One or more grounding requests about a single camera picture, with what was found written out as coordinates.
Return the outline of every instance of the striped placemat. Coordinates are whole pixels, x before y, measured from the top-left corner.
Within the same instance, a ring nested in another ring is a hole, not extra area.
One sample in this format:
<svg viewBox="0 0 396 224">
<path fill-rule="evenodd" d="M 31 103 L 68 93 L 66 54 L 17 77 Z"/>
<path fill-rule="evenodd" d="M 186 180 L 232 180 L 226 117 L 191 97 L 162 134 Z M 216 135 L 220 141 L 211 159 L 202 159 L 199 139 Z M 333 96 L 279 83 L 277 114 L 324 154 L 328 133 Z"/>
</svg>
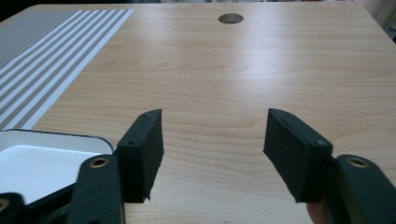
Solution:
<svg viewBox="0 0 396 224">
<path fill-rule="evenodd" d="M 0 27 L 0 131 L 31 129 L 132 12 L 31 11 Z"/>
</svg>

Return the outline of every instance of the black finger pad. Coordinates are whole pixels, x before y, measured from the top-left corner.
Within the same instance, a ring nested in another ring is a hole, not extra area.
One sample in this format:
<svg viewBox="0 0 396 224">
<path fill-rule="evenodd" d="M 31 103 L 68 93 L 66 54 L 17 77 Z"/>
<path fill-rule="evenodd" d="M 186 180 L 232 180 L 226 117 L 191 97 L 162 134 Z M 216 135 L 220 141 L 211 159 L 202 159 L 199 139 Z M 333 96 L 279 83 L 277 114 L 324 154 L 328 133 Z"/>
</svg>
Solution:
<svg viewBox="0 0 396 224">
<path fill-rule="evenodd" d="M 163 160 L 161 114 L 161 109 L 157 109 L 140 115 L 114 152 L 119 159 L 125 203 L 142 203 L 150 196 Z"/>
<path fill-rule="evenodd" d="M 291 113 L 271 108 L 263 152 L 297 203 L 320 201 L 332 143 Z"/>
</svg>

